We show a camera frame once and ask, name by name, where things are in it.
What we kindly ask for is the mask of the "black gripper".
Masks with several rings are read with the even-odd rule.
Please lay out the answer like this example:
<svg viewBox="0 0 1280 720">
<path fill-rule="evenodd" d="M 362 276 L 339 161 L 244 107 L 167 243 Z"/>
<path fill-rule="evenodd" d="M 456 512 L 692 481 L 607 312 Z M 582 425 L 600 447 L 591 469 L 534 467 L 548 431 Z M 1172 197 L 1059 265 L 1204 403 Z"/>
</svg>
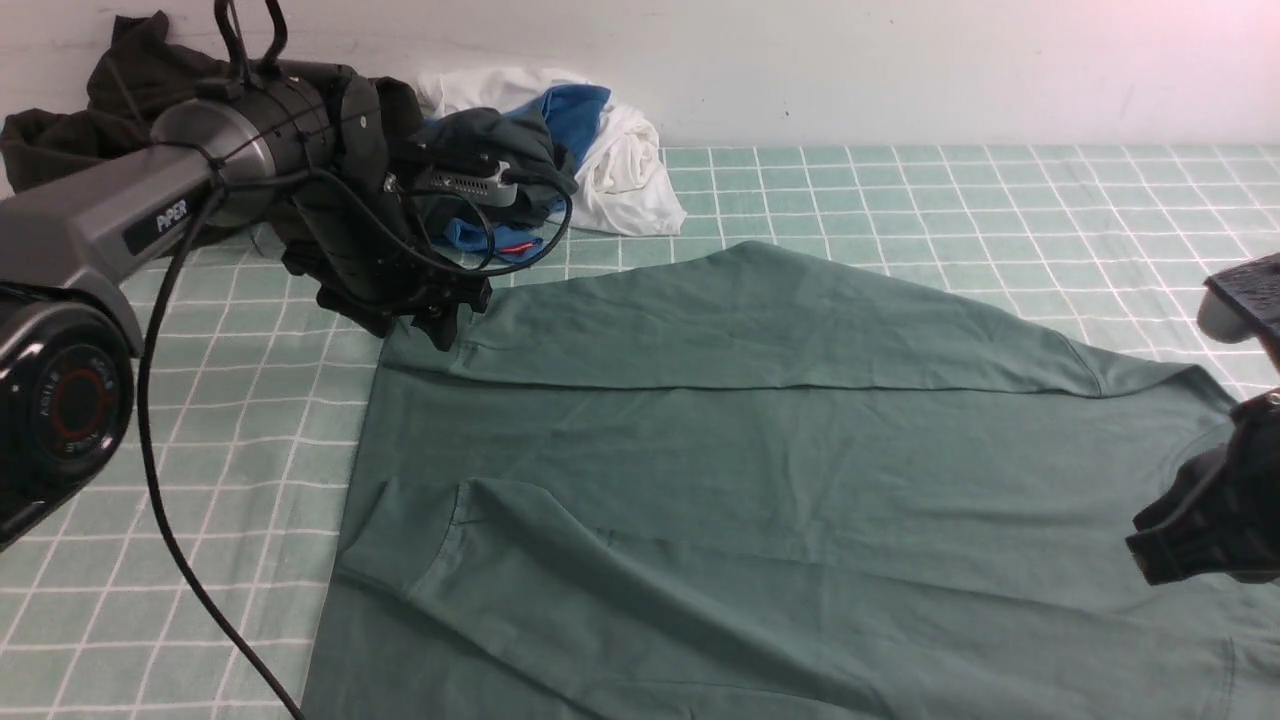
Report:
<svg viewBox="0 0 1280 720">
<path fill-rule="evenodd" d="M 406 322 L 435 350 L 458 337 L 460 313 L 488 310 L 492 282 L 393 231 L 370 201 L 329 170 L 315 170 L 291 201 L 310 237 L 285 242 L 292 275 L 317 282 L 316 302 L 378 338 Z"/>
</svg>

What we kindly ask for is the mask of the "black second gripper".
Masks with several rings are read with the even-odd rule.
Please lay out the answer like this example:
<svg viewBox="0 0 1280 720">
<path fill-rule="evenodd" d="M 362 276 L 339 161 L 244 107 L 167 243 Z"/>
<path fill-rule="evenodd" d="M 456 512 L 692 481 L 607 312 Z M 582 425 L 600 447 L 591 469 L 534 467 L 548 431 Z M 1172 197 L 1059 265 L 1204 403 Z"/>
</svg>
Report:
<svg viewBox="0 0 1280 720">
<path fill-rule="evenodd" d="M 1224 574 L 1279 578 L 1277 391 L 1231 411 L 1228 442 L 1180 465 L 1171 488 L 1134 519 L 1125 542 L 1149 585 Z"/>
</svg>

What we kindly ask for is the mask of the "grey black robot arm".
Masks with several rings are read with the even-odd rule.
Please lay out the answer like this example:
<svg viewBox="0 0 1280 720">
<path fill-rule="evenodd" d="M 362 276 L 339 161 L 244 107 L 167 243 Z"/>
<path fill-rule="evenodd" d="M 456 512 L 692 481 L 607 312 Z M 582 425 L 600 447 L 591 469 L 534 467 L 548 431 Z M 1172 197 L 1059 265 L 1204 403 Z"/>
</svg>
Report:
<svg viewBox="0 0 1280 720">
<path fill-rule="evenodd" d="M 490 182 L 495 204 L 517 183 L 570 191 L 536 168 L 415 149 L 379 126 L 374 83 L 348 67 L 275 63 L 212 77 L 161 113 L 145 147 L 3 200 L 3 551 L 79 493 L 110 461 L 134 411 L 150 430 L 148 373 L 161 297 L 143 332 L 120 290 L 173 252 L 178 273 L 205 225 L 239 229 L 291 205 L 307 238 L 285 242 L 292 275 L 320 284 L 317 305 L 428 360 L 465 359 L 463 331 L 495 313 L 490 279 L 524 265 L 461 266 L 390 227 L 399 201 L 474 197 L 456 184 L 401 188 L 429 170 Z M 1258 340 L 1276 360 L 1277 255 L 1211 275 L 1198 315 L 1216 341 Z M 1220 448 L 1184 462 L 1172 488 L 1125 539 L 1151 585 L 1225 574 L 1277 582 L 1277 391 L 1231 411 Z"/>
</svg>

